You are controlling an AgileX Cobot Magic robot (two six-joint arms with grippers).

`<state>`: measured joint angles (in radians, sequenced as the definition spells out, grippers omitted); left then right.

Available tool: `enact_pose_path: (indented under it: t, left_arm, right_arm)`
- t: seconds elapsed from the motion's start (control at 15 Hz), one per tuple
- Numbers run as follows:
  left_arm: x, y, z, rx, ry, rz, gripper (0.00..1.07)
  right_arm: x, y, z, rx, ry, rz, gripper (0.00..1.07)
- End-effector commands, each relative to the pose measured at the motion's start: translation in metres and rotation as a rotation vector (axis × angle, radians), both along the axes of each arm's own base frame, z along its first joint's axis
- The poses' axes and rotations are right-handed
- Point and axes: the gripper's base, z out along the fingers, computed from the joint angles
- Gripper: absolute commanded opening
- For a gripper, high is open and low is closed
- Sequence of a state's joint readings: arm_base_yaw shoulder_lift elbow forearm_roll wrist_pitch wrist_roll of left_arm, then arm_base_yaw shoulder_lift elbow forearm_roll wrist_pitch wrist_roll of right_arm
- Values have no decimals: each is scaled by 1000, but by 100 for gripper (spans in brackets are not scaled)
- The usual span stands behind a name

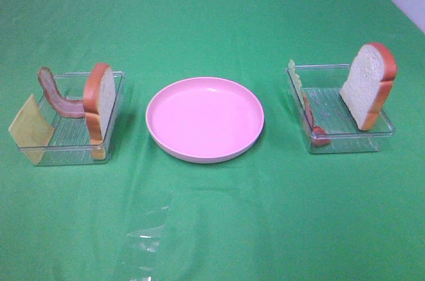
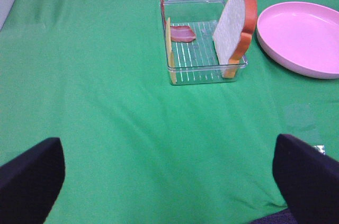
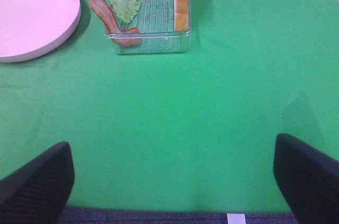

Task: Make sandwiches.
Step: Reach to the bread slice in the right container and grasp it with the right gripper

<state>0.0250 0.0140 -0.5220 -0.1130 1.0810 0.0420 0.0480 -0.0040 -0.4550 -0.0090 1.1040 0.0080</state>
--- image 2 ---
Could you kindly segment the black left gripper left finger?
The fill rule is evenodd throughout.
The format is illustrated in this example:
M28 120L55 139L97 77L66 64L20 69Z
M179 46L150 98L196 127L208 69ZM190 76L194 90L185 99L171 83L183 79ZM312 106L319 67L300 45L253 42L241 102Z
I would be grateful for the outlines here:
M44 223L64 180L59 138L47 138L2 165L1 223Z

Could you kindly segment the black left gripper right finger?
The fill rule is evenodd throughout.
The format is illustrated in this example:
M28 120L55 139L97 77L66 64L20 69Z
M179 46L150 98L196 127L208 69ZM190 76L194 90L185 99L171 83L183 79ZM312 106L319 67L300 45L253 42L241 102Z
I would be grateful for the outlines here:
M297 223L338 223L338 161L280 134L272 173Z

